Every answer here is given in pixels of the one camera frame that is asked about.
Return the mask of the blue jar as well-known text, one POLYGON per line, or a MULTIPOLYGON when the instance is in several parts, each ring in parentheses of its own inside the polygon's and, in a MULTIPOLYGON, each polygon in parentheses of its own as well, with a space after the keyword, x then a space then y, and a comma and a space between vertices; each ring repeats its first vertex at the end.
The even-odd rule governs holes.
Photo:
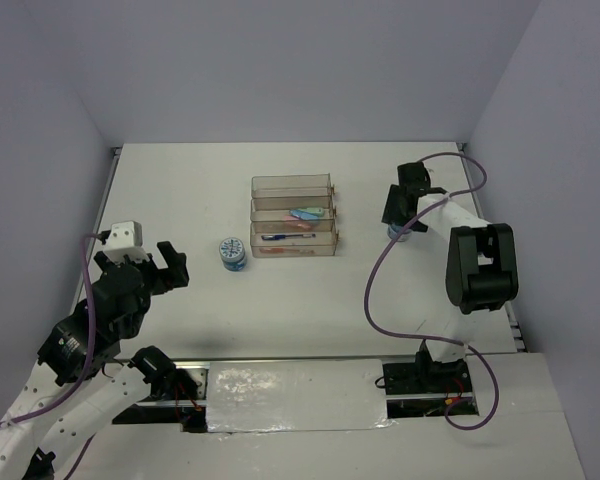
POLYGON ((246 248, 239 238, 228 237, 223 239, 219 245, 219 255, 223 266, 228 271, 239 272, 246 267, 246 248))
POLYGON ((404 230, 403 226, 391 224, 387 227, 387 235, 391 240, 396 242, 405 242, 410 237, 412 231, 410 229, 404 230))

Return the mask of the green correction tape case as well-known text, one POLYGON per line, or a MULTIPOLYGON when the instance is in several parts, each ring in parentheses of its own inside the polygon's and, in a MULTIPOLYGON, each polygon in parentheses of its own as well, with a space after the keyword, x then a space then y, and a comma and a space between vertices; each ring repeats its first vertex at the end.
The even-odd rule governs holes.
POLYGON ((322 207, 307 207, 302 208, 301 212, 314 215, 316 217, 323 217, 325 214, 325 210, 322 207))

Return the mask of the red pen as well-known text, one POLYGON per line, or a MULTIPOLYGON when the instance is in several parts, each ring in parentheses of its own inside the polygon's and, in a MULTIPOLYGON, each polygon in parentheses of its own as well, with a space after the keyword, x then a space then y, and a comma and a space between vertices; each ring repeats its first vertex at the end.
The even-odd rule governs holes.
POLYGON ((258 251, 263 255, 304 256, 316 254, 313 249, 289 247, 260 247, 258 251))

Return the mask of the blue correction tape case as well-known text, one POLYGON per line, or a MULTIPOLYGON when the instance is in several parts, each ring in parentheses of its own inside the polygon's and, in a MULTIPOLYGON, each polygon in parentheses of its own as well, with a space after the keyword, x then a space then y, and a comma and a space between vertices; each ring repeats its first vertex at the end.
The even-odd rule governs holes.
POLYGON ((304 212, 301 212, 301 210, 290 210, 289 211, 290 215, 296 219, 302 220, 302 221, 317 221, 320 219, 320 217, 316 217, 314 215, 310 215, 304 212))

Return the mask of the blue pen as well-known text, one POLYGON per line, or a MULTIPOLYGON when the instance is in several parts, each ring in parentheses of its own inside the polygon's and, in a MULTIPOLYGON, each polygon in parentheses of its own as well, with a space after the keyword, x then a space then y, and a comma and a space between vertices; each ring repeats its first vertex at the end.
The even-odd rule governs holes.
POLYGON ((314 233, 292 233, 292 234, 265 234, 261 235, 262 241, 272 242, 272 241, 283 241, 283 240, 292 240, 292 239, 312 239, 315 238, 316 234, 314 233))

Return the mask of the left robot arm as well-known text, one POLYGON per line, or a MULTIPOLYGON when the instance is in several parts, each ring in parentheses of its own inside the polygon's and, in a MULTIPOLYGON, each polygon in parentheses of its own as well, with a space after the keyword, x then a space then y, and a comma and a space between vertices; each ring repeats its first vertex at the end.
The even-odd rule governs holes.
POLYGON ((158 267, 135 244, 110 240, 94 261, 92 281, 84 269, 85 297, 59 321, 40 347, 16 400, 0 420, 0 479, 51 479, 77 448, 132 404, 176 391, 174 362, 155 346, 144 347, 103 387, 83 400, 77 394, 138 335, 153 297, 189 283, 184 253, 168 242, 157 248, 158 267))

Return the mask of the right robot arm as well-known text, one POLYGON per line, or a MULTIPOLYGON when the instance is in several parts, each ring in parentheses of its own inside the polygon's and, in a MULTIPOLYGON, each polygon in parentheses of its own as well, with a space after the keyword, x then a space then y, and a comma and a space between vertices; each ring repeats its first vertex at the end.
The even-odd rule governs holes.
POLYGON ((450 317, 423 335, 416 383, 437 391, 459 368, 482 322, 484 311, 497 311, 519 290, 514 234, 506 223, 490 223, 463 208, 452 194, 434 187, 422 162, 397 167, 382 222, 395 242, 412 233, 434 234, 447 246, 445 291, 450 317))

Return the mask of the clear tiered organizer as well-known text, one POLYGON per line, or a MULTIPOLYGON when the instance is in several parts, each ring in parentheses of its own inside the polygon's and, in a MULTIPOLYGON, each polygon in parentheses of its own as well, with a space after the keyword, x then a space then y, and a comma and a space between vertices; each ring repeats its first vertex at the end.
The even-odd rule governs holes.
POLYGON ((333 256, 339 241, 334 197, 328 173, 253 177, 252 255, 256 258, 333 256))

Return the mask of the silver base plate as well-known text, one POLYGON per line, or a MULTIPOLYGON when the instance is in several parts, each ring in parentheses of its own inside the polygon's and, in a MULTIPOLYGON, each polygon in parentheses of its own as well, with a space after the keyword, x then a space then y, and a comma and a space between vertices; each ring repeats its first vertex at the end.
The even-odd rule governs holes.
POLYGON ((384 428, 396 419, 475 416, 468 366, 381 359, 214 362, 185 368, 198 390, 148 397, 116 425, 174 424, 187 433, 384 428))

